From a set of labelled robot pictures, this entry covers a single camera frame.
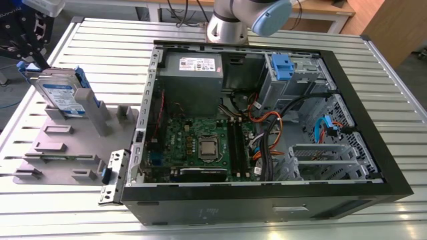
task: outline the gray holder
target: gray holder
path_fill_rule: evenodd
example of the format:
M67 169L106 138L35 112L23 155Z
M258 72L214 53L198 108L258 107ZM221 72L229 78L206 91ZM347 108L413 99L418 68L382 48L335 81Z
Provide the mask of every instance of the gray holder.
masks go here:
M18 184L102 185L102 173L111 152L130 149L139 111L119 105L98 106L94 91L79 88L75 100L86 117L66 117L46 108L48 118L40 129L26 160L15 172Z

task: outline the cpu socket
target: cpu socket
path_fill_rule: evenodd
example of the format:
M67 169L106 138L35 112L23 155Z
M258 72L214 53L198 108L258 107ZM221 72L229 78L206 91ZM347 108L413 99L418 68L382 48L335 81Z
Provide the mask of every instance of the cpu socket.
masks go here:
M219 139L215 135L199 137L199 159L211 163L219 159Z

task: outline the ram slot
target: ram slot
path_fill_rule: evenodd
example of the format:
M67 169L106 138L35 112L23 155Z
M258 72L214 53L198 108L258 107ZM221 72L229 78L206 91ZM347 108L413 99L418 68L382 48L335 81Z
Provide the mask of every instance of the ram slot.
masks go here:
M239 159L238 159L238 149L235 140L235 122L229 121L227 123L227 140L229 140L229 152L230 152L230 162L231 162L231 173L233 175L239 174Z
M247 154L246 154L246 138L242 129L242 122L237 122L234 125L234 132L235 132L235 147L237 147L237 155L239 161L239 168L241 168L241 176L246 177L249 174L249 161L247 161Z

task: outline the hard drive label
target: hard drive label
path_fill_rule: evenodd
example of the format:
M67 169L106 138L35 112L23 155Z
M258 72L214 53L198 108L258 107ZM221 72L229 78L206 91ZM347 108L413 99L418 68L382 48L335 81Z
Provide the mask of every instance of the hard drive label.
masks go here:
M58 108L68 114L84 115L86 110L75 100L75 90L70 85L43 84L48 98Z

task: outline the power supply label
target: power supply label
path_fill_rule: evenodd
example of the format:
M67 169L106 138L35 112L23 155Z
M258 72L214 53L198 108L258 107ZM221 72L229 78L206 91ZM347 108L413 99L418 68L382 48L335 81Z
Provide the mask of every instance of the power supply label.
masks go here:
M179 59L179 70L215 72L215 58L183 57Z
M75 90L70 85L43 84L48 98L67 114L83 115L86 110L75 100Z

